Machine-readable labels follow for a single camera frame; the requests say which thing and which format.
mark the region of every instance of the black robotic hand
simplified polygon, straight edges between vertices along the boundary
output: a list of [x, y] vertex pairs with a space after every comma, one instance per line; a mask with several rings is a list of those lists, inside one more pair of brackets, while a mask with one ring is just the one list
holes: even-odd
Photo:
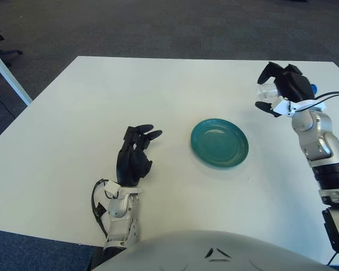
[[121, 186], [137, 186], [140, 178], [149, 173], [152, 161], [148, 160], [143, 150], [148, 148], [151, 140], [162, 134], [161, 130], [145, 134], [152, 129], [151, 124], [127, 128], [124, 143], [117, 158], [117, 182]]
[[[298, 67], [289, 64], [283, 68], [274, 62], [269, 62], [259, 76], [258, 84], [262, 85], [270, 77], [275, 78], [274, 84], [276, 85], [277, 91], [284, 98], [292, 102], [314, 99], [311, 84], [309, 80], [302, 75]], [[274, 117], [281, 116], [281, 114], [272, 110], [270, 103], [256, 102], [255, 106], [262, 111], [274, 115]]]

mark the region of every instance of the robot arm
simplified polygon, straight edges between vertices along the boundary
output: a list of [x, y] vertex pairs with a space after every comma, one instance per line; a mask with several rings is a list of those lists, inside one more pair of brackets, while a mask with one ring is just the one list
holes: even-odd
[[[162, 134], [161, 130], [153, 131], [153, 125], [129, 126], [124, 136], [124, 143], [118, 153], [117, 182], [99, 180], [92, 193], [92, 209], [97, 223], [106, 236], [103, 248], [116, 248], [118, 252], [138, 241], [138, 195], [142, 192], [137, 187], [140, 178], [145, 177], [152, 166], [144, 154], [151, 140]], [[103, 183], [109, 199], [108, 210], [98, 203], [95, 206], [94, 192]]]
[[322, 113], [325, 105], [315, 100], [309, 81], [297, 67], [282, 68], [270, 62], [258, 83], [265, 83], [271, 76], [275, 77], [279, 96], [272, 104], [255, 105], [275, 117], [292, 118], [300, 147], [319, 183], [320, 197], [330, 206], [323, 211], [324, 225], [332, 248], [339, 253], [339, 140], [332, 133], [330, 118]]

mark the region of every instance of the teal plate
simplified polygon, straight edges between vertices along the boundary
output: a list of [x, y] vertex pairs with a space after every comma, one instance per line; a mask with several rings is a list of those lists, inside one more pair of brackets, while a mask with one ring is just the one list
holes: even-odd
[[224, 168], [239, 165], [249, 152], [244, 133], [222, 119], [208, 119], [197, 124], [192, 130], [191, 147], [203, 161]]

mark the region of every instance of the white table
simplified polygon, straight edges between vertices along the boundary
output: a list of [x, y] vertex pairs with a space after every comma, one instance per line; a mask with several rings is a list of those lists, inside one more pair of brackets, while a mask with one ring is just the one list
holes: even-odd
[[12, 73], [6, 67], [1, 58], [0, 58], [0, 73], [26, 105], [29, 105], [33, 101], [28, 95], [28, 93], [25, 92], [25, 90], [17, 81], [17, 79], [14, 77], [14, 75], [12, 75]]
[[[333, 63], [291, 63], [319, 93], [339, 90]], [[291, 119], [254, 106], [266, 64], [76, 58], [0, 136], [0, 230], [102, 246], [90, 207], [93, 185], [115, 180], [127, 126], [154, 124], [163, 134], [146, 151], [154, 163], [140, 181], [142, 239], [223, 230], [327, 262], [333, 251], [325, 205]], [[339, 137], [339, 98], [327, 105]], [[250, 150], [241, 165], [214, 168], [192, 153], [193, 127], [212, 117], [246, 134]]]

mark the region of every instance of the wire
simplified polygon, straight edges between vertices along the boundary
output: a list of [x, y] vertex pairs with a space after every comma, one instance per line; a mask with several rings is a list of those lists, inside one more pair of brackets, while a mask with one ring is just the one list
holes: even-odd
[[4, 108], [6, 109], [6, 111], [12, 116], [13, 119], [15, 119], [15, 116], [13, 113], [11, 113], [11, 111], [9, 110], [9, 108], [6, 107], [6, 105], [0, 100], [0, 104], [2, 106], [4, 106]]
[[327, 265], [329, 265], [329, 264], [332, 263], [332, 261], [334, 260], [335, 256], [337, 256], [337, 254], [338, 254], [338, 252], [335, 252], [335, 253], [334, 253], [333, 257], [331, 257], [331, 259], [330, 259], [330, 261], [328, 262]]
[[327, 92], [327, 93], [324, 93], [318, 97], [316, 97], [315, 99], [319, 99], [319, 98], [322, 98], [322, 97], [325, 97], [325, 96], [329, 96], [329, 95], [333, 95], [333, 94], [339, 94], [339, 91], [332, 91], [332, 92]]
[[107, 181], [108, 180], [100, 179], [98, 182], [96, 182], [94, 187], [93, 187], [92, 196], [91, 196], [91, 204], [92, 204], [93, 215], [95, 217], [96, 222], [99, 224], [99, 227], [101, 227], [101, 230], [104, 233], [106, 238], [107, 238], [108, 234], [107, 234], [106, 229], [104, 228], [103, 222], [101, 220], [101, 214], [98, 213], [97, 208], [95, 207], [94, 192], [97, 189], [98, 185], [100, 185], [101, 183], [103, 183], [105, 185], [105, 183]]
[[[325, 98], [325, 99], [321, 100], [319, 103], [325, 102], [326, 100], [331, 99], [331, 98], [334, 98], [334, 97], [337, 97], [337, 96], [339, 96], [339, 94], [336, 94], [336, 95], [330, 96], [330, 97], [328, 97], [328, 98]], [[303, 108], [303, 109], [301, 109], [301, 110], [297, 110], [296, 112], [302, 112], [302, 111], [305, 111], [305, 110], [307, 110], [307, 109], [309, 109], [309, 108], [311, 108], [311, 107], [313, 107], [313, 106], [317, 106], [319, 103], [315, 103], [315, 104], [313, 104], [312, 106], [308, 106], [308, 107], [305, 107], [305, 108]]]

